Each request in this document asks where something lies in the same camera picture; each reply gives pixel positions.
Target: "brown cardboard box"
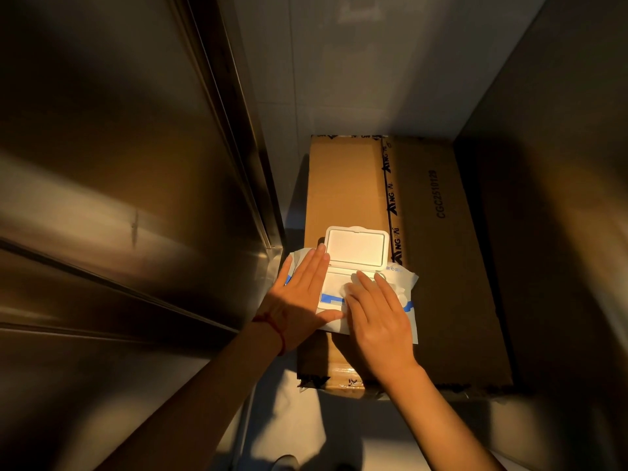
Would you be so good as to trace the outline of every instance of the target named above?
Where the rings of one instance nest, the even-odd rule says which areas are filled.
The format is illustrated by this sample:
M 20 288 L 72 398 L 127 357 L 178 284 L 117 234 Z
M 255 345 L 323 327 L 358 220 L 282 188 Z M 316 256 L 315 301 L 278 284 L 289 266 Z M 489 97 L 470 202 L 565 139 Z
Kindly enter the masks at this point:
M 412 290 L 417 361 L 450 399 L 503 394 L 511 368 L 450 144 L 404 137 L 312 137 L 305 247 L 327 227 L 390 230 Z M 298 349 L 302 386 L 351 397 L 381 388 L 347 335 Z

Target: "white plastic lid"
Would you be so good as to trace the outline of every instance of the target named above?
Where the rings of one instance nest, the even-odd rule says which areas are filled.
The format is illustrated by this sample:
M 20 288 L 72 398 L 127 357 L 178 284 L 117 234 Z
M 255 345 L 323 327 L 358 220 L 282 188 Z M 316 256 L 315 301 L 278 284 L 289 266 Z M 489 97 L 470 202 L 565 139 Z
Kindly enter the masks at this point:
M 330 226 L 325 235 L 325 246 L 334 268 L 378 271 L 388 262 L 389 234 L 359 226 L 350 228 Z

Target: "red string bracelet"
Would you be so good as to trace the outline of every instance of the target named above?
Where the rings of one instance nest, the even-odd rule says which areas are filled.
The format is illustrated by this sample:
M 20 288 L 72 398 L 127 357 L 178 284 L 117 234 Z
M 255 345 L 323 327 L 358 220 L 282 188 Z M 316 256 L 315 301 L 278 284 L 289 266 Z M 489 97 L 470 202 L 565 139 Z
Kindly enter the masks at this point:
M 279 326 L 268 312 L 255 316 L 252 322 L 266 322 L 270 325 L 274 331 L 279 334 L 279 337 L 281 337 L 281 351 L 277 354 L 277 356 L 279 357 L 286 353 L 286 338 L 283 336 L 283 332 L 279 329 Z

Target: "person's right hand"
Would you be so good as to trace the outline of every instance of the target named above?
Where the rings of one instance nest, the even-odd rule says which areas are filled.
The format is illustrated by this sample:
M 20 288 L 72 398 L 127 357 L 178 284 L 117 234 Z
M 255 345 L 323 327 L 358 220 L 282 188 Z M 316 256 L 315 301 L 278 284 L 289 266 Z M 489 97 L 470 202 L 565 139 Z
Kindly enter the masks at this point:
M 418 368 L 410 320 L 383 276 L 375 274 L 373 282 L 358 271 L 357 277 L 360 284 L 346 285 L 349 327 L 371 372 L 386 388 Z

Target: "wall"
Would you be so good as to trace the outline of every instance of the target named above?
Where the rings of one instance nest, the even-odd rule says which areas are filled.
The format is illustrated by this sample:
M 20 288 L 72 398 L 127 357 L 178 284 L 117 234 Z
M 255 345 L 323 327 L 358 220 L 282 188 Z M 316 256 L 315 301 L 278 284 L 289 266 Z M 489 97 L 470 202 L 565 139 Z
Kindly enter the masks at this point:
M 312 134 L 453 139 L 544 0 L 235 0 L 282 216 Z
M 627 15 L 547 0 L 455 144 L 530 394 L 488 439 L 533 469 L 628 466 Z

